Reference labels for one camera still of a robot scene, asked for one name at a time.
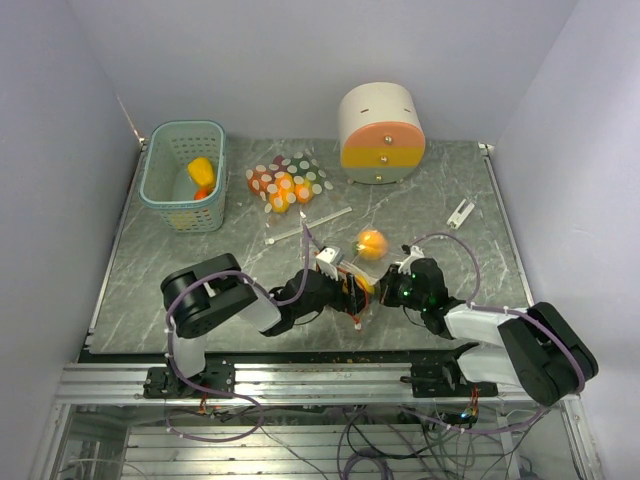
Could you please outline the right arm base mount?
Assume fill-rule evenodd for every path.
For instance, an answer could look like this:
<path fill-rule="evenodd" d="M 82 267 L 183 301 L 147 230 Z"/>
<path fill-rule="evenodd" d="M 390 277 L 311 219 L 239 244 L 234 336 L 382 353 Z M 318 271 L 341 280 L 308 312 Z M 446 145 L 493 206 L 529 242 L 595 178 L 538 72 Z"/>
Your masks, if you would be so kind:
<path fill-rule="evenodd" d="M 459 365 L 463 353 L 477 347 L 471 342 L 453 350 L 430 350 L 423 360 L 411 364 L 409 374 L 399 381 L 411 386 L 415 398 L 497 397 L 498 386 L 492 382 L 471 382 Z"/>

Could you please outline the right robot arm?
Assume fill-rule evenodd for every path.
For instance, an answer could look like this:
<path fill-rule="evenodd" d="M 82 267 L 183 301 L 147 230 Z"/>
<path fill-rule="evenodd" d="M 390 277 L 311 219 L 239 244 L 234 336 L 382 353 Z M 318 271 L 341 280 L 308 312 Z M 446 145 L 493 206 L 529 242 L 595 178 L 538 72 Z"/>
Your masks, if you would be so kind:
<path fill-rule="evenodd" d="M 425 328 L 472 347 L 440 373 L 450 394 L 465 394 L 475 383 L 522 388 L 535 402 L 551 406 L 579 393 L 599 373 L 595 356 L 555 306 L 478 306 L 451 296 L 444 274 L 431 258 L 395 263 L 379 281 L 380 303 L 413 310 Z"/>

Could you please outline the yellow fake lemon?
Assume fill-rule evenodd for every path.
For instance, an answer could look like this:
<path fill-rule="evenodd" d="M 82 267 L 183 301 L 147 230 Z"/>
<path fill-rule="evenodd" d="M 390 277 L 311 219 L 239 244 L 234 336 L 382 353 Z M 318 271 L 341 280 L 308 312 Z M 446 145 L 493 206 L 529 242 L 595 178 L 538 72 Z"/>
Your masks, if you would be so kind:
<path fill-rule="evenodd" d="M 364 277 L 357 276 L 356 282 L 359 285 L 359 287 L 362 290 L 364 290 L 367 294 L 375 293 L 375 287 L 371 283 L 369 283 Z"/>

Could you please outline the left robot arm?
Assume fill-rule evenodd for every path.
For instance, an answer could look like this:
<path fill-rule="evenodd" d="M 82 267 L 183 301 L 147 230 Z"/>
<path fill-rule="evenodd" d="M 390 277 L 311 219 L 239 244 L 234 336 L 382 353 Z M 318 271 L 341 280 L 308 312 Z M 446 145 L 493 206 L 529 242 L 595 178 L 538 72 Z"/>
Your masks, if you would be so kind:
<path fill-rule="evenodd" d="M 369 303 L 369 286 L 338 268 L 340 255 L 323 249 L 314 267 L 305 267 L 285 285 L 269 291 L 245 274 L 234 255 L 226 253 L 174 272 L 160 284 L 166 309 L 168 384 L 182 397 L 203 387 L 204 337 L 238 317 L 261 335 L 291 330 L 296 321 L 325 308 L 356 319 Z"/>

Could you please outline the clear red-zip bag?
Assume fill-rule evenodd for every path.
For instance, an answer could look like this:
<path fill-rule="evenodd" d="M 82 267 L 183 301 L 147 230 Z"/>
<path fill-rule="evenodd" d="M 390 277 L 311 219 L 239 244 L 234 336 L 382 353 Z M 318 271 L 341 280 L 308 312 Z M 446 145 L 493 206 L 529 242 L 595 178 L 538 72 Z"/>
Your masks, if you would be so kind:
<path fill-rule="evenodd" d="M 371 276 L 346 260 L 339 263 L 337 271 L 341 281 L 342 312 L 351 318 L 354 330 L 361 332 L 381 303 L 381 278 Z"/>

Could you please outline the yellow fake bell pepper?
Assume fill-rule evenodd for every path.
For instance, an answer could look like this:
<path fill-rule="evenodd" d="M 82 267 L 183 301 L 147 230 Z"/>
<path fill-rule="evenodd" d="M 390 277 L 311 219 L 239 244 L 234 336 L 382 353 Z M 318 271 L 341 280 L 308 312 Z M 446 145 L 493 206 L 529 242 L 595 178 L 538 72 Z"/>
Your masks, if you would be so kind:
<path fill-rule="evenodd" d="M 197 157 L 187 165 L 187 172 L 192 181 L 204 189 L 216 186 L 216 172 L 212 162 L 207 157 Z"/>

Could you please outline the peach coloured fake fruit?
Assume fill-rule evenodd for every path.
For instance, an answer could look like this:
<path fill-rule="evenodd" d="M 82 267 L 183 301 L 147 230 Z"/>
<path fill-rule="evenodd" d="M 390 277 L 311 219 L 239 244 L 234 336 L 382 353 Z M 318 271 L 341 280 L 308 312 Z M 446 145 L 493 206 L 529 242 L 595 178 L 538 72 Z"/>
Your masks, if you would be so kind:
<path fill-rule="evenodd" d="M 364 230 L 358 235 L 356 252 L 364 260 L 377 261 L 387 254 L 388 242 L 380 231 Z"/>

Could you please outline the polka dot zip bag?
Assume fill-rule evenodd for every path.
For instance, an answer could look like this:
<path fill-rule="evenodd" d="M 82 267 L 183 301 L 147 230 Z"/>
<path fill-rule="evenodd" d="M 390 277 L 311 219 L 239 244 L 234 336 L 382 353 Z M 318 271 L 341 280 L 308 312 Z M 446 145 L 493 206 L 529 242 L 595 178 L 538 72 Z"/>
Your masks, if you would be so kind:
<path fill-rule="evenodd" d="M 247 169 L 245 177 L 249 191 L 257 200 L 267 245 L 353 211 L 327 170 L 309 150 L 290 156 L 278 155 Z"/>

